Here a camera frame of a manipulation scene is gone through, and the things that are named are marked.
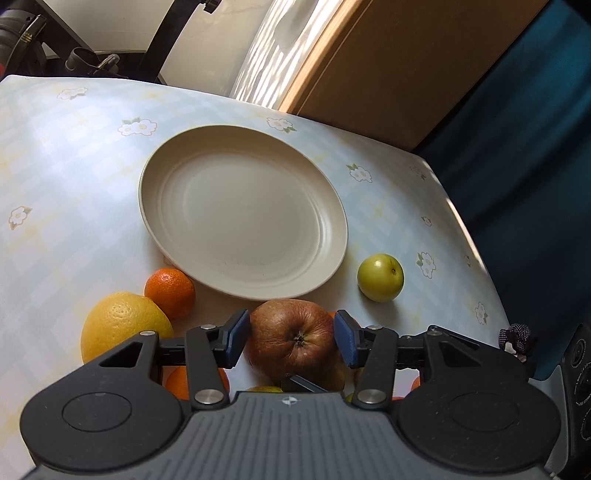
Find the apple stem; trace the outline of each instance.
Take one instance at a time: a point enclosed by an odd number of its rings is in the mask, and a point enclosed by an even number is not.
[[[301,332],[295,336],[294,340],[297,345],[304,346],[305,340],[304,340],[304,336],[301,334]]]

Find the black strap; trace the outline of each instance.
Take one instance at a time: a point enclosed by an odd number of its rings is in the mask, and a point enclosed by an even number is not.
[[[203,0],[174,0],[138,66],[136,80],[154,83],[183,28]]]

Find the green apple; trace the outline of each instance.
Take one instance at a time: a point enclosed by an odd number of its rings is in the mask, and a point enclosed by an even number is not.
[[[402,290],[404,272],[398,260],[391,255],[375,254],[359,266],[357,284],[370,300],[390,301]]]

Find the white plate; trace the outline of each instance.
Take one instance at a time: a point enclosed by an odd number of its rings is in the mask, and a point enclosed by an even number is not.
[[[236,297],[298,297],[339,268],[347,220],[324,174],[256,130],[186,131],[148,160],[139,205],[160,250],[195,280]]]

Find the lemon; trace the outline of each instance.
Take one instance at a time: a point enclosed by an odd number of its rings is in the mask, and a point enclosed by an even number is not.
[[[249,392],[266,392],[266,393],[282,393],[283,390],[279,387],[251,387],[247,391]]]
[[[82,361],[89,362],[143,330],[154,330],[160,338],[173,336],[173,326],[149,298],[126,291],[105,297],[90,311],[82,328]]]

